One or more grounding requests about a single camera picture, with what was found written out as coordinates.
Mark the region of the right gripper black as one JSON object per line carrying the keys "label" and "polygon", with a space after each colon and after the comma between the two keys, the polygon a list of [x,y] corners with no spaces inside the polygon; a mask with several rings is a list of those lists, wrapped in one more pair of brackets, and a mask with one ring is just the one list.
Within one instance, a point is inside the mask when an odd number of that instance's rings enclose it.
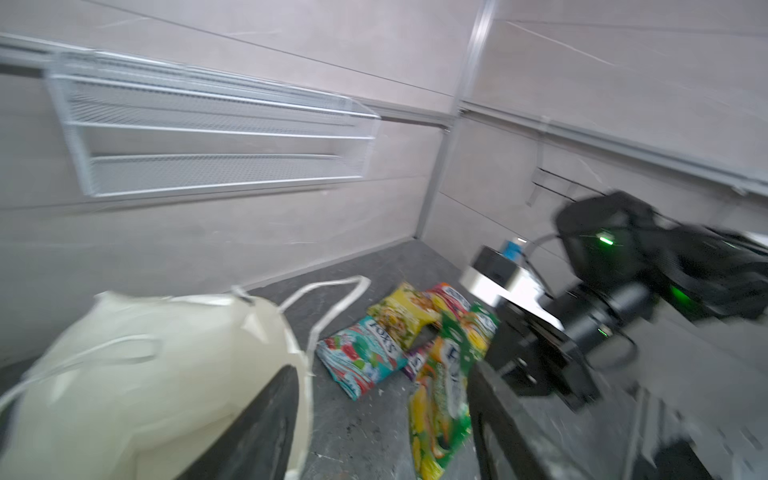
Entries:
{"label": "right gripper black", "polygon": [[503,301],[496,314],[500,324],[485,361],[516,395],[556,394],[573,411],[601,399],[586,354],[601,343],[602,334],[571,337],[509,301]]}

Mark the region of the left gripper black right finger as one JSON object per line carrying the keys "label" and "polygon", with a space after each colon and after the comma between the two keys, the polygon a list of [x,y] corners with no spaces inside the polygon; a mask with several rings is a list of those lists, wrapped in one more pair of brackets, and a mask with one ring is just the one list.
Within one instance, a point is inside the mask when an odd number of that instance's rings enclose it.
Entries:
{"label": "left gripper black right finger", "polygon": [[467,386],[482,479],[598,479],[596,425],[550,396],[517,396],[491,365],[476,363]]}

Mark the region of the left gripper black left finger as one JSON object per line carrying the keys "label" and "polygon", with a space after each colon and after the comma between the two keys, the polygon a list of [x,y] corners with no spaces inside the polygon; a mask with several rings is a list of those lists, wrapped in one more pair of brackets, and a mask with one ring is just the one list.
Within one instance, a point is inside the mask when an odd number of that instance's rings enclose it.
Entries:
{"label": "left gripper black left finger", "polygon": [[297,422],[299,379],[286,365],[181,479],[282,479]]}

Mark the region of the orange pink Fox's candy packet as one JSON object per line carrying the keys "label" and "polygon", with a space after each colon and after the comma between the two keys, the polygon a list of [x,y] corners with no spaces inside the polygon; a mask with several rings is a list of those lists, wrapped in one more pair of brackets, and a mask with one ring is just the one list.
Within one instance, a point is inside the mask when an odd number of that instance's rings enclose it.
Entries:
{"label": "orange pink Fox's candy packet", "polygon": [[447,283],[440,283],[425,291],[434,308],[452,318],[458,319],[468,313],[471,304],[455,288]]}

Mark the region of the purple snack packet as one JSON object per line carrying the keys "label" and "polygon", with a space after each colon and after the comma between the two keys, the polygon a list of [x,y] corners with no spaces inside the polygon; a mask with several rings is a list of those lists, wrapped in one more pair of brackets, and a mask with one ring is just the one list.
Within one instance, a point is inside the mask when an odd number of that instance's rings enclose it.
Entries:
{"label": "purple snack packet", "polygon": [[434,343],[434,340],[428,341],[405,354],[406,365],[403,372],[410,381],[414,381],[424,367]]}

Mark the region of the teal Fox's candy packet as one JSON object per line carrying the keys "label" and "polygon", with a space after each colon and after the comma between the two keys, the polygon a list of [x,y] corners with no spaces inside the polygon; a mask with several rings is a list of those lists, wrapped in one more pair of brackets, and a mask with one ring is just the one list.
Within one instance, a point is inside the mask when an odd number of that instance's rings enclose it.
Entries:
{"label": "teal Fox's candy packet", "polygon": [[398,343],[370,316],[322,339],[316,356],[352,400],[407,363]]}

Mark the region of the yellow green snack packet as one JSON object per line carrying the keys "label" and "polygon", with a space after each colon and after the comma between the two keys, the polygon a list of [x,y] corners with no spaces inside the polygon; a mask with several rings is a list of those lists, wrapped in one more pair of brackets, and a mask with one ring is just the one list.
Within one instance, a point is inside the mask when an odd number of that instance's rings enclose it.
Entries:
{"label": "yellow green snack packet", "polygon": [[432,300],[407,282],[402,282],[390,295],[370,306],[367,314],[403,350],[413,346],[424,327],[441,319]]}

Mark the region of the floral paper gift bag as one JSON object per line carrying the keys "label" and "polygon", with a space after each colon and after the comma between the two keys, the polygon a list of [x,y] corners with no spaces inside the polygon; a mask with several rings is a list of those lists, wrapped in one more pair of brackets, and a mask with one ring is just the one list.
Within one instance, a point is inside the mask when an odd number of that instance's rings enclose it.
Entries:
{"label": "floral paper gift bag", "polygon": [[369,287],[363,276],[300,344],[276,304],[240,288],[182,297],[97,296],[1,397],[5,479],[181,479],[284,366],[299,379],[288,470],[313,430],[322,331]]}

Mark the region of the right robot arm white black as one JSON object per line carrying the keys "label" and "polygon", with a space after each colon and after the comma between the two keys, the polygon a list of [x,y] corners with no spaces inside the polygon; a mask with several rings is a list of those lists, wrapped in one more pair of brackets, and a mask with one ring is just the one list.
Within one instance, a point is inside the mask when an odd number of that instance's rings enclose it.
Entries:
{"label": "right robot arm white black", "polygon": [[571,409],[597,401],[588,354],[665,302],[686,320],[756,321],[767,308],[767,250],[745,235],[670,227],[626,192],[573,202],[555,216],[576,284],[525,306],[507,295],[486,362],[519,396],[559,395]]}

